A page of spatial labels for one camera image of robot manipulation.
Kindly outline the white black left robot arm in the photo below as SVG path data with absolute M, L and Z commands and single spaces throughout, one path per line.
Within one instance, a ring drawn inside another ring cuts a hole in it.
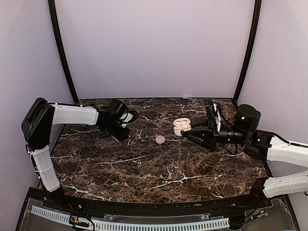
M 30 155 L 34 171 L 42 186 L 51 193 L 49 202 L 58 210 L 68 206 L 68 199 L 58 190 L 61 188 L 56 175 L 50 144 L 53 127 L 62 132 L 66 125 L 94 126 L 107 136 L 117 141 L 128 139 L 128 124 L 138 118 L 138 112 L 129 110 L 120 100 L 112 100 L 107 106 L 99 108 L 94 105 L 75 105 L 50 102 L 37 98 L 24 117 L 21 130 L 26 141 L 26 153 Z

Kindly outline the pink earbud charging case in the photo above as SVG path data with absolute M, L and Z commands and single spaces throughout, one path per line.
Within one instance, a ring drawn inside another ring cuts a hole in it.
M 157 144 L 164 144 L 164 143 L 166 142 L 166 139 L 165 139 L 164 136 L 158 135 L 158 136 L 156 136 L 156 138 L 155 138 L 155 142 L 156 142 Z

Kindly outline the white charging case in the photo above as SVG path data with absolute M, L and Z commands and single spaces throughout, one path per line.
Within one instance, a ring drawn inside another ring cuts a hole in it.
M 191 121 L 188 118 L 178 118 L 173 121 L 173 130 L 176 136 L 182 136 L 182 131 L 189 131 L 192 129 Z

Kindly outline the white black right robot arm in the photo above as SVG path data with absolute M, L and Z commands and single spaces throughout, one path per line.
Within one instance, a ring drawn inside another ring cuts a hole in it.
M 233 124 L 224 126 L 220 107 L 212 101 L 205 105 L 207 119 L 203 123 L 184 123 L 174 127 L 180 135 L 201 147 L 214 151 L 217 144 L 241 145 L 249 157 L 272 162 L 285 162 L 297 166 L 308 166 L 308 145 L 288 141 L 276 133 L 259 130 L 261 113 L 248 104 L 241 104 L 234 116 Z M 246 197 L 250 209 L 257 208 L 266 198 L 292 193 L 308 192 L 308 172 L 303 171 L 282 177 L 257 179 Z

